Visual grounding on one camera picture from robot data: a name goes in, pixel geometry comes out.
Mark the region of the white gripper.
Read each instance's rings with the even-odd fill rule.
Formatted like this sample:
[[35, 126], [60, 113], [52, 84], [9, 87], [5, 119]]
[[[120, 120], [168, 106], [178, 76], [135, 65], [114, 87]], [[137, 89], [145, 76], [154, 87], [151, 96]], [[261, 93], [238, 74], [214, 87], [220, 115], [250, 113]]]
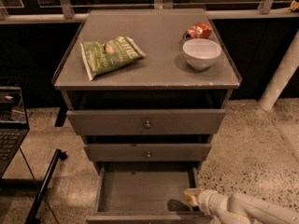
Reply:
[[199, 206], [199, 209], [210, 216], [216, 216], [221, 224], [230, 224], [231, 213], [228, 210], [229, 198], [219, 194], [213, 189], [185, 189], [185, 199], [192, 207]]

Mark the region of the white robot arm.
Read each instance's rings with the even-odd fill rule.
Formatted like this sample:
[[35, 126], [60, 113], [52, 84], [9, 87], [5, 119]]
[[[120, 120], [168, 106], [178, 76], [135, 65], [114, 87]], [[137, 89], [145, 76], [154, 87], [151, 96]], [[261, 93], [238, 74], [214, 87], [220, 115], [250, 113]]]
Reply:
[[216, 216], [221, 224], [299, 224], [299, 213], [288, 208], [235, 192], [231, 196], [214, 189], [185, 189], [184, 196], [192, 207], [209, 216]]

